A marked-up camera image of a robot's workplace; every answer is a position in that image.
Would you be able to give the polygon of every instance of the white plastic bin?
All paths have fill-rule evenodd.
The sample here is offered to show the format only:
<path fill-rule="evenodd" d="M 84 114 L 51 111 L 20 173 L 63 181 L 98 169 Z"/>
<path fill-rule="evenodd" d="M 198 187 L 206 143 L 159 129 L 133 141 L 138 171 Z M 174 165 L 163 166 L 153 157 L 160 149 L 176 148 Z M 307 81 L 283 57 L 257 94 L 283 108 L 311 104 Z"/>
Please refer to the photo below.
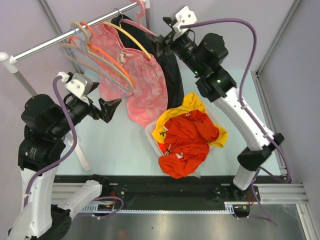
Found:
<path fill-rule="evenodd" d="M 212 122 L 214 124 L 217 124 L 221 127 L 223 127 L 223 125 L 221 124 L 221 122 L 217 119 L 217 117 L 215 117 L 214 113 L 213 113 L 213 110 L 210 108 L 210 107 L 205 107 L 206 109 L 206 114 L 208 115 L 208 117 L 212 120 Z M 158 157 L 161 157 L 161 156 L 164 156 L 163 152 L 161 151 L 161 149 L 159 148 L 158 146 L 158 143 L 157 141 L 154 139 L 154 137 L 152 136 L 152 133 L 153 131 L 155 130 L 156 128 L 156 123 L 157 121 L 153 121 L 151 123 L 149 123 L 145 129 L 144 129 L 144 132 L 145 132 L 145 135 L 146 137 L 148 138 L 148 141 L 150 142 L 152 148 L 154 149 L 155 153 L 158 155 Z M 211 151 L 214 151 L 215 147 L 211 147 L 210 148 L 210 152 Z"/>

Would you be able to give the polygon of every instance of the wall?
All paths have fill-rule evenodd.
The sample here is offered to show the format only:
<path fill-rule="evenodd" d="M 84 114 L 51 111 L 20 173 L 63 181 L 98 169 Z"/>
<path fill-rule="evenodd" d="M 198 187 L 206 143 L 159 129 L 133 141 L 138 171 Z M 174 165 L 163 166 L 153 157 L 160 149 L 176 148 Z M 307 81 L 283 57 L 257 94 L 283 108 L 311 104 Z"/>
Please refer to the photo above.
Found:
<path fill-rule="evenodd" d="M 47 2 L 64 31 L 69 29 L 72 21 L 89 21 L 130 3 L 129 0 L 78 0 L 76 4 L 75 1 L 65 0 L 47 0 Z M 175 14 L 184 6 L 189 6 L 195 12 L 198 22 L 218 18 L 240 18 L 248 21 L 256 29 L 258 37 L 256 55 L 251 66 L 251 70 L 256 70 L 293 0 L 150 0 L 150 2 L 150 28 L 157 35 L 166 35 L 170 31 L 162 18 Z M 135 18 L 136 11 L 137 8 L 134 8 L 125 14 Z M 195 29 L 196 42 L 198 43 L 206 33 L 210 32 L 222 35 L 229 50 L 229 56 L 223 66 L 227 69 L 244 69 L 252 49 L 251 32 L 245 26 L 235 23 L 203 26 Z"/>
<path fill-rule="evenodd" d="M 36 1 L 2 1 L 0 22 L 0 52 L 10 55 L 54 37 Z M 17 66 L 36 91 L 51 96 L 52 80 L 57 72 L 72 70 L 56 46 L 23 59 Z M 18 147 L 24 139 L 21 113 L 30 96 L 2 64 L 0 84 L 0 239 L 7 239 L 8 230 L 21 211 Z"/>
<path fill-rule="evenodd" d="M 303 1 L 261 75 L 296 183 L 320 224 L 320 1 Z"/>

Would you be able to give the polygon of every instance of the yellow shirt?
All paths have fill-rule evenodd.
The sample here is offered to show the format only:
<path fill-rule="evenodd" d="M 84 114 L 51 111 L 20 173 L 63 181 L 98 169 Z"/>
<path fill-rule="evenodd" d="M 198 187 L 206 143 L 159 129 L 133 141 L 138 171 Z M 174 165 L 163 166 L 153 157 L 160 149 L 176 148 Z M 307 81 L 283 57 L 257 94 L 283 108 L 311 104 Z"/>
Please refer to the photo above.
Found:
<path fill-rule="evenodd" d="M 166 122 L 173 117 L 180 116 L 181 114 L 186 114 L 196 109 L 198 109 L 202 113 L 207 113 L 205 104 L 194 92 L 191 92 L 184 97 L 181 106 L 166 110 L 158 118 L 158 120 L 156 121 L 155 129 L 152 133 L 153 138 L 158 143 L 164 144 L 167 132 L 164 129 L 164 125 L 166 124 Z M 216 141 L 209 142 L 208 144 L 209 146 L 223 148 L 228 139 L 228 132 L 223 127 L 218 126 L 215 123 L 213 124 L 219 129 L 219 137 L 216 139 Z"/>

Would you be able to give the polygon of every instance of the black cloth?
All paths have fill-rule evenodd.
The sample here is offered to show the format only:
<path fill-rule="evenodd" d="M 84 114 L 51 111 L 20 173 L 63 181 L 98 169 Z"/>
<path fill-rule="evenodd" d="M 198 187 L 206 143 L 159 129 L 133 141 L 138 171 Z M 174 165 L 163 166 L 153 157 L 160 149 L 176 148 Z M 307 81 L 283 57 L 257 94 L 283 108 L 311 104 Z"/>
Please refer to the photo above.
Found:
<path fill-rule="evenodd" d="M 123 18 L 131 20 L 126 15 L 123 15 Z M 111 22 L 119 26 L 119 22 L 121 21 L 121 19 L 121 15 L 118 15 L 117 17 L 113 18 Z M 148 53 L 152 54 L 161 66 L 168 93 L 167 109 L 177 108 L 181 106 L 185 94 L 180 69 L 175 54 L 172 53 L 171 55 L 165 55 L 163 53 L 162 55 L 157 56 L 154 43 L 146 37 L 144 31 L 135 26 L 123 22 L 121 23 L 121 27 L 124 30 L 126 30 L 129 34 L 131 34 L 147 50 Z M 120 31 L 118 31 L 118 33 L 123 45 L 126 48 L 140 50 L 140 48 L 125 34 L 123 34 Z"/>

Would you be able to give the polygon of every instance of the hanger hook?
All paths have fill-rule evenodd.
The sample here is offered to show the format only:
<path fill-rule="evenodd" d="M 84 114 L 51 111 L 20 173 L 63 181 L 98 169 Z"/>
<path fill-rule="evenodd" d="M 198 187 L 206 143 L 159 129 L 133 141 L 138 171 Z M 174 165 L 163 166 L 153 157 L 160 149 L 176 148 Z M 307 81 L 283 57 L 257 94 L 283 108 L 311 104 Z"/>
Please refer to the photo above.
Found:
<path fill-rule="evenodd" d="M 123 16 L 123 14 L 122 14 L 122 12 L 120 11 L 119 8 L 114 8 L 114 9 L 117 10 L 117 11 L 120 13 L 120 15 L 121 15 L 121 20 L 120 20 L 120 22 L 119 22 L 119 25 L 121 25 L 121 22 L 124 20 L 124 16 Z"/>

